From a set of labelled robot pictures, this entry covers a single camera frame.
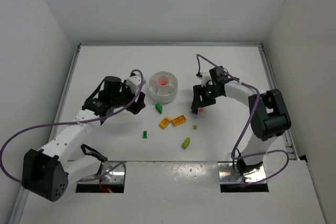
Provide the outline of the dark green lego wedge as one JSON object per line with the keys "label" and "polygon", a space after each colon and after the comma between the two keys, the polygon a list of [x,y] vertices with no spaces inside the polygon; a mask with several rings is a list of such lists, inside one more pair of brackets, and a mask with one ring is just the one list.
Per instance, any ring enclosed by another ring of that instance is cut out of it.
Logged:
{"label": "dark green lego wedge", "polygon": [[162,107],[161,104],[157,103],[157,104],[155,105],[155,108],[156,108],[156,110],[157,110],[160,114],[163,113],[163,107]]}

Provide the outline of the yellow lego plate brick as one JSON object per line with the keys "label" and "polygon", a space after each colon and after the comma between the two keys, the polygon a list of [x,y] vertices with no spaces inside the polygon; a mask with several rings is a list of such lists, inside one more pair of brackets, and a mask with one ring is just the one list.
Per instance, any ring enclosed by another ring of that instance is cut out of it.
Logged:
{"label": "yellow lego plate brick", "polygon": [[185,115],[180,115],[172,120],[174,126],[181,125],[187,121]]}

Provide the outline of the lime green curved lego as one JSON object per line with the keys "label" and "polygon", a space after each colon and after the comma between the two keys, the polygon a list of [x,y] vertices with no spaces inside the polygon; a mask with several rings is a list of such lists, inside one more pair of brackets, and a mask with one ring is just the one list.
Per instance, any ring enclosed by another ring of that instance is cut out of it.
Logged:
{"label": "lime green curved lego", "polygon": [[182,143],[182,149],[184,149],[184,150],[187,149],[187,147],[189,146],[190,142],[191,142],[191,139],[189,137],[187,137],[184,140],[184,142]]}

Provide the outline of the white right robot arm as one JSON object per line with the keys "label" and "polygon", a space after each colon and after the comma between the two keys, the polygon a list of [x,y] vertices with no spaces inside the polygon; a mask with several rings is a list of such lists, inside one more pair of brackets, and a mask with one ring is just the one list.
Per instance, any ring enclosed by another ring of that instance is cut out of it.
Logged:
{"label": "white right robot arm", "polygon": [[235,144],[232,160],[240,175],[258,169],[272,143],[291,127],[282,93],[278,89],[261,92],[220,68],[198,72],[196,76],[201,82],[193,87],[192,112],[214,105],[219,97],[234,99],[248,107],[249,118],[243,130],[251,128],[252,134],[243,151]]}

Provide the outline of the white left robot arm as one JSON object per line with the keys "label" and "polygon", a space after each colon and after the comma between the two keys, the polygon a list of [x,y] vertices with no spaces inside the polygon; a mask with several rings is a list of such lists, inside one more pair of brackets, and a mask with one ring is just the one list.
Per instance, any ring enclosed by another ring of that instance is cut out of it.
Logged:
{"label": "white left robot arm", "polygon": [[76,161],[69,161],[88,135],[106,119],[124,110],[138,114],[145,108],[143,74],[131,73],[124,81],[106,76],[85,100],[75,119],[66,123],[53,140],[39,150],[30,149],[24,156],[22,187],[51,202],[57,201],[67,187],[90,175],[99,175],[107,158],[90,148]]}

